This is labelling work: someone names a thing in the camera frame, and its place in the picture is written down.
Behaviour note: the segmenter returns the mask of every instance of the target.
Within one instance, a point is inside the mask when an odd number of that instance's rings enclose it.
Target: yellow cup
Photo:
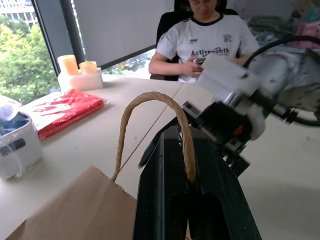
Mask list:
[[[79,75],[75,55],[59,56],[58,63],[62,73],[66,73],[68,75]]]
[[[84,61],[79,64],[81,74],[96,74],[98,72],[95,61]]]

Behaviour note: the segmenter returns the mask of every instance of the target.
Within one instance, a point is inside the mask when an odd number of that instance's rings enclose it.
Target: red plastic bag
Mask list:
[[[31,116],[40,139],[65,129],[102,109],[103,99],[78,90],[52,93],[30,104],[24,110]]]

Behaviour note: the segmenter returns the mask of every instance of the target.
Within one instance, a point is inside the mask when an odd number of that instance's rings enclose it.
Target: smartphone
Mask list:
[[[199,64],[199,65],[202,65],[205,60],[206,60],[205,58],[197,58],[197,59],[195,60],[195,63],[196,63],[196,64]]]

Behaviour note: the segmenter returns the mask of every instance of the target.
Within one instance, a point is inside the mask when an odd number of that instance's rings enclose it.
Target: person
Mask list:
[[[217,1],[189,0],[193,16],[161,36],[149,64],[151,74],[179,75],[180,82],[194,83],[202,72],[196,59],[214,54],[243,65],[259,49],[245,21],[217,12]],[[238,50],[241,57],[236,59]],[[168,63],[176,55],[179,63]]]

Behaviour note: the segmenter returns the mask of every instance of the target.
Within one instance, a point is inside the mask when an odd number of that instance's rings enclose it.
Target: twisted paper handle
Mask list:
[[[176,103],[171,97],[156,91],[145,92],[140,96],[137,96],[125,108],[124,113],[122,115],[122,119],[121,119],[121,125],[120,125],[120,136],[119,136],[118,148],[116,153],[115,171],[111,180],[115,181],[120,172],[122,153],[123,153],[124,144],[125,144],[126,127],[128,125],[129,118],[131,116],[133,109],[144,102],[148,102],[152,100],[158,100],[160,102],[163,102],[175,111],[176,117],[181,126],[182,139],[183,139],[182,152],[184,156],[186,175],[189,181],[191,183],[194,183],[196,178],[195,150],[192,142],[192,135],[189,128],[188,119],[178,103]]]

